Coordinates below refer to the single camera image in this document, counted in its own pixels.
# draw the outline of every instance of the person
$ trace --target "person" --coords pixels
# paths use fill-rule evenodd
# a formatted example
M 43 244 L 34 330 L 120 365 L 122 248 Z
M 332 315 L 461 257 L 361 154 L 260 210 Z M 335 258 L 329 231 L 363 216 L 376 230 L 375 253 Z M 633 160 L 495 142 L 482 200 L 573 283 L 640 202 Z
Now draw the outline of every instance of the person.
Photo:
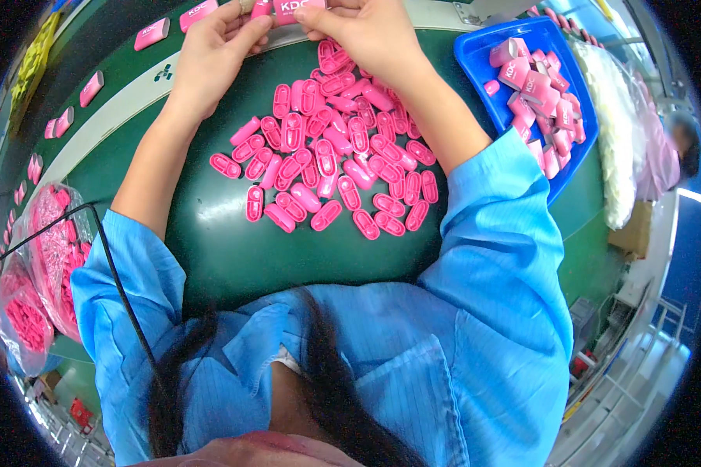
M 402 0 L 295 17 L 400 97 L 448 176 L 440 257 L 415 285 L 311 285 L 182 322 L 164 245 L 187 147 L 270 17 L 236 1 L 187 33 L 171 94 L 72 275 L 117 465 L 542 465 L 564 412 L 572 325 L 549 185 L 514 129 L 496 142 L 434 70 Z

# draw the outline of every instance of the yellow object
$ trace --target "yellow object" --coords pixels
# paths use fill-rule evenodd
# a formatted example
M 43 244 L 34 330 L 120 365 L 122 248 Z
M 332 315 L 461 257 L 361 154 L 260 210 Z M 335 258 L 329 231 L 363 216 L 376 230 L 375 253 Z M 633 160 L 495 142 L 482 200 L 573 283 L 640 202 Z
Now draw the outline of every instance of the yellow object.
M 21 125 L 28 102 L 37 90 L 42 76 L 44 76 L 49 49 L 52 47 L 52 38 L 55 35 L 59 22 L 60 14 L 57 12 L 50 14 L 44 22 L 37 37 L 26 50 L 26 55 L 23 57 L 19 68 L 18 79 L 13 87 L 10 88 L 9 126 L 11 133 L 14 135 Z

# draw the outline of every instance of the clear plastic bag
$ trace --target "clear plastic bag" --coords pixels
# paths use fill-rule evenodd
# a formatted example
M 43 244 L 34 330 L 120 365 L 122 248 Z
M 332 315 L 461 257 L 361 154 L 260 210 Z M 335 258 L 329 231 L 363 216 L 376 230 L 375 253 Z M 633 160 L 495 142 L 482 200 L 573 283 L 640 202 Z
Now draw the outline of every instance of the clear plastic bag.
M 80 204 L 83 200 L 75 189 L 59 183 L 47 184 L 39 189 L 16 225 L 19 230 L 24 229 L 27 236 L 32 235 Z M 28 244 L 29 272 L 49 318 L 58 331 L 78 342 L 81 337 L 70 290 L 70 274 L 84 264 L 91 240 L 88 219 L 84 212 L 78 212 Z
M 0 338 L 27 376 L 37 376 L 47 362 L 55 329 L 26 268 L 25 253 L 21 248 L 11 254 L 0 277 Z
M 584 42 L 571 47 L 584 73 L 597 112 L 597 143 L 605 185 L 605 223 L 620 229 L 636 202 L 636 177 L 644 170 L 646 112 L 644 92 L 612 54 Z

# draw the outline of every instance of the cardboard box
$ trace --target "cardboard box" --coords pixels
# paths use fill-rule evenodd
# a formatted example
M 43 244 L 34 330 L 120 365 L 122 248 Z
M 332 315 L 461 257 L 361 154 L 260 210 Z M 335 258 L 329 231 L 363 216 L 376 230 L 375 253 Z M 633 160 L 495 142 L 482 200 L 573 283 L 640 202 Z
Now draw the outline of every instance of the cardboard box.
M 646 257 L 652 224 L 652 202 L 636 201 L 631 218 L 623 229 L 611 230 L 608 243 L 621 248 L 626 254 L 635 253 L 640 259 Z

